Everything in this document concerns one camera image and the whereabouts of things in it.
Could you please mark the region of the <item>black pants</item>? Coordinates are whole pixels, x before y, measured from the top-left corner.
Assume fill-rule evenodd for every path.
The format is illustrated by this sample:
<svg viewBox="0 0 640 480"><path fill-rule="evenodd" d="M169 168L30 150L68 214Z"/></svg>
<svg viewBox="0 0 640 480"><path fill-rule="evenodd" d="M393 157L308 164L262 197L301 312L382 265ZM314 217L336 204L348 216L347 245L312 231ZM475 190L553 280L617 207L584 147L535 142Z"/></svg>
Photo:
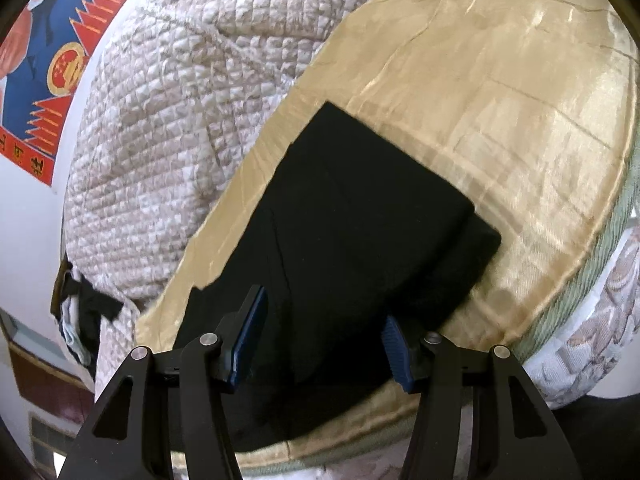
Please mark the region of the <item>black pants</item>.
<svg viewBox="0 0 640 480"><path fill-rule="evenodd" d="M269 306L224 398L235 451L304 436L390 380L383 328L441 328L501 243L453 185L332 104L288 147L220 277L190 293L176 346L254 285Z"/></svg>

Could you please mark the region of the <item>dark red wooden cabinet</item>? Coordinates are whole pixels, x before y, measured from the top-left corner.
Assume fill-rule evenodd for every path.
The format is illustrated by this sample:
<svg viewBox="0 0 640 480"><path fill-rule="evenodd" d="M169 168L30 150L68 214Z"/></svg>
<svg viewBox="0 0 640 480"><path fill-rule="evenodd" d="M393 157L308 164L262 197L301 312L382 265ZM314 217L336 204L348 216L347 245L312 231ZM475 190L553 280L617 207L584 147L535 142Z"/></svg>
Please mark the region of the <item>dark red wooden cabinet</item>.
<svg viewBox="0 0 640 480"><path fill-rule="evenodd" d="M93 407L93 393L77 378L9 343L17 390L43 411L82 425Z"/></svg>

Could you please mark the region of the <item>dark clothes pile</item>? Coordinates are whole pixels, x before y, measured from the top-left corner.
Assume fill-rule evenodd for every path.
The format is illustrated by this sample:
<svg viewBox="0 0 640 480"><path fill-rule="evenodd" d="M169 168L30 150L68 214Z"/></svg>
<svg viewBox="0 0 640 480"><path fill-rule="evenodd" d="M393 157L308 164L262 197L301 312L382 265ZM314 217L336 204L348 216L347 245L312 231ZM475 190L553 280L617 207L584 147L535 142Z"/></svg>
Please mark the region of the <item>dark clothes pile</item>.
<svg viewBox="0 0 640 480"><path fill-rule="evenodd" d="M114 321L122 303L96 290L91 283L63 257L56 276L50 313L58 324L66 348L75 361L96 378L101 321Z"/></svg>

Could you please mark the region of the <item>gold satin bedspread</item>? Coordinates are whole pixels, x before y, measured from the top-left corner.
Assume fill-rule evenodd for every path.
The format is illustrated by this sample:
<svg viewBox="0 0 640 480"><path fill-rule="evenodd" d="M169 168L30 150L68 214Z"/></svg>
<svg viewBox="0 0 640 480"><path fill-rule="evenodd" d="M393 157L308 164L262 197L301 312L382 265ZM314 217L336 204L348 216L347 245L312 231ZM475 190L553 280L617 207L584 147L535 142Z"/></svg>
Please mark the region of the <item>gold satin bedspread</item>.
<svg viewBox="0 0 640 480"><path fill-rule="evenodd" d="M639 0L371 0L268 118L137 326L176 341L288 146L333 102L456 186L501 233L445 324L460 346L553 356L598 301L639 201Z"/></svg>

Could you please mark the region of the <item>beige quilted floral comforter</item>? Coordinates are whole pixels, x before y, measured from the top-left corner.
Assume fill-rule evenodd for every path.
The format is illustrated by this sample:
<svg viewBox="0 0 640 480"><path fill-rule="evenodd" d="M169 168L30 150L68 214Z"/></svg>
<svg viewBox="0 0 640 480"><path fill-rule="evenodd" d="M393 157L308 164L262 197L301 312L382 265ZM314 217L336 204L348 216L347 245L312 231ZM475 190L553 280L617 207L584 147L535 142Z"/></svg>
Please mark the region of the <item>beige quilted floral comforter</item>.
<svg viewBox="0 0 640 480"><path fill-rule="evenodd" d="M262 126L369 0L134 0L105 37L67 180L73 267L124 307L101 318L96 388L134 348Z"/></svg>

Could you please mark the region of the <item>window with frame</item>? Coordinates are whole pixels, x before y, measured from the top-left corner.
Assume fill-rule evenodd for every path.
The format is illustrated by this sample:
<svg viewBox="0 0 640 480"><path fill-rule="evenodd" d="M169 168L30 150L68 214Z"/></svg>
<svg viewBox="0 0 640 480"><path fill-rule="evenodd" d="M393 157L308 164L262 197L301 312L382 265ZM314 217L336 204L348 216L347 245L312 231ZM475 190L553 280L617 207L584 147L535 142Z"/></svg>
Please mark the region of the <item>window with frame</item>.
<svg viewBox="0 0 640 480"><path fill-rule="evenodd" d="M46 479L58 478L75 436L30 414L29 437L35 468Z"/></svg>

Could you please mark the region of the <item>red blue wall poster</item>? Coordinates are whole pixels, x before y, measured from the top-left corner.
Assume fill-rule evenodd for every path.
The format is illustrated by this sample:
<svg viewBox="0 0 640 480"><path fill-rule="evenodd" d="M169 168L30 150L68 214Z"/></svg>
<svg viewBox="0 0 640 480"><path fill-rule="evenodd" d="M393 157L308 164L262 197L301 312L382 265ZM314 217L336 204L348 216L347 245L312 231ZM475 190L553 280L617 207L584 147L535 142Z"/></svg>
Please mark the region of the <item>red blue wall poster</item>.
<svg viewBox="0 0 640 480"><path fill-rule="evenodd" d="M74 93L127 0L28 0L1 44L1 155L52 183Z"/></svg>

